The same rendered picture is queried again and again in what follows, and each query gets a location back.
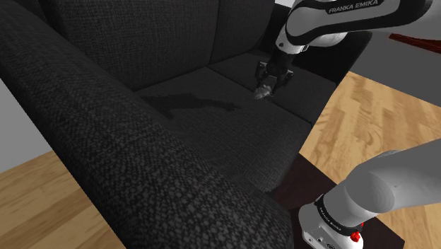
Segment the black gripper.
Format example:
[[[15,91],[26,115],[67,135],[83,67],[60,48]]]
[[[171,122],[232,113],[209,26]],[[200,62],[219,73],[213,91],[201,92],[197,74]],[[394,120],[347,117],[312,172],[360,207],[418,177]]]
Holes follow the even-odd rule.
[[[288,54],[280,50],[278,47],[273,48],[268,63],[261,61],[257,62],[254,74],[257,81],[257,87],[260,87],[263,80],[270,76],[276,78],[276,83],[271,90],[272,95],[274,95],[278,89],[287,86],[294,76],[294,73],[291,70],[288,70],[293,59],[293,54]]]

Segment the dark robot stand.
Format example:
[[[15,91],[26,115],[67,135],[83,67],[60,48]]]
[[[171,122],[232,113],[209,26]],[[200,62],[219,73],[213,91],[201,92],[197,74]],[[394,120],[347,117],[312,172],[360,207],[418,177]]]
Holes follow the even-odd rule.
[[[302,238],[298,220],[300,207],[315,201],[336,184],[301,154],[295,157],[282,183],[274,190],[273,199],[293,216],[294,249],[312,249]],[[405,241],[379,219],[364,223],[360,240],[363,249],[404,249]]]

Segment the small grey fluffy object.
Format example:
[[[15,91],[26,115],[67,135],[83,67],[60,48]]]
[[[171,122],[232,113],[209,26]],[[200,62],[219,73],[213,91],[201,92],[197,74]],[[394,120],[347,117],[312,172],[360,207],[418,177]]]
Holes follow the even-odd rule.
[[[271,96],[272,96],[272,87],[265,84],[256,88],[254,91],[255,100],[261,100]]]

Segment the dark red furniture edge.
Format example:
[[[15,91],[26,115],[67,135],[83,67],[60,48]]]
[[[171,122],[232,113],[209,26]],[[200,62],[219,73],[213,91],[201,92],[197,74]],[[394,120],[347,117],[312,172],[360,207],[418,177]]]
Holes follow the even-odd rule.
[[[396,40],[398,42],[405,43],[407,45],[411,45],[414,47],[418,47],[424,50],[428,50],[431,52],[435,52],[438,54],[441,54],[441,41],[438,40],[425,40],[425,39],[418,39],[414,37],[408,37],[404,35],[398,35],[392,33],[389,36],[390,39]]]

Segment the dark grey fabric sofa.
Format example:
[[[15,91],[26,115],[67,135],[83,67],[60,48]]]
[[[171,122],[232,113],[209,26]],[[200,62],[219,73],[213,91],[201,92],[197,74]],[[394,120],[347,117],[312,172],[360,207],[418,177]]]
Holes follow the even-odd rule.
[[[274,0],[0,0],[0,79],[126,249],[299,249],[273,199],[371,40],[312,47],[275,98]]]

